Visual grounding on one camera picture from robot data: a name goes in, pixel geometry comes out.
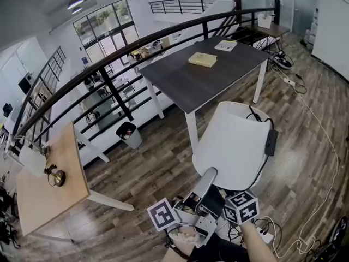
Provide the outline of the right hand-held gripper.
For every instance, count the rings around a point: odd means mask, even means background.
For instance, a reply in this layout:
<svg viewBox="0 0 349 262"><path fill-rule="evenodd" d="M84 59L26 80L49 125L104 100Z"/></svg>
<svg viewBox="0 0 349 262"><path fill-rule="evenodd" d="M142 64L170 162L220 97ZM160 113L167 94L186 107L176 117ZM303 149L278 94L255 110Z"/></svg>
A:
<svg viewBox="0 0 349 262"><path fill-rule="evenodd" d="M249 190L225 199L223 217L236 225L242 225L259 215L258 198Z"/></svg>

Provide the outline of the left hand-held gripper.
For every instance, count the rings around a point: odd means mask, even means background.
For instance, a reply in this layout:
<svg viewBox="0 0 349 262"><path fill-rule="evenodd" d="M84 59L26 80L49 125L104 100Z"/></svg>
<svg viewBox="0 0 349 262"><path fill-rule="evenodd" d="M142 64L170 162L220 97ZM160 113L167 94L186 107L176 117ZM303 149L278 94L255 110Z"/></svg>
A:
<svg viewBox="0 0 349 262"><path fill-rule="evenodd" d="M208 168L186 198L173 201L164 198L147 209L157 231L171 231L190 226L202 237L206 245L215 232L219 219L219 192L213 182L218 174L216 168Z"/></svg>

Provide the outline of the person's left hand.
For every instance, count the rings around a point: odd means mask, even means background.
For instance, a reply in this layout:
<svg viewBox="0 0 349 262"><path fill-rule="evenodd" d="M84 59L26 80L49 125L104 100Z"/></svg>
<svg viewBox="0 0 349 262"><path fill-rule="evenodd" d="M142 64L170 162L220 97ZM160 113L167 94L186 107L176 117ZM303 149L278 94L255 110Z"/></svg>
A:
<svg viewBox="0 0 349 262"><path fill-rule="evenodd" d="M201 235L190 226L178 227L169 231L169 237L176 245L192 245L198 247L202 245Z"/></svg>

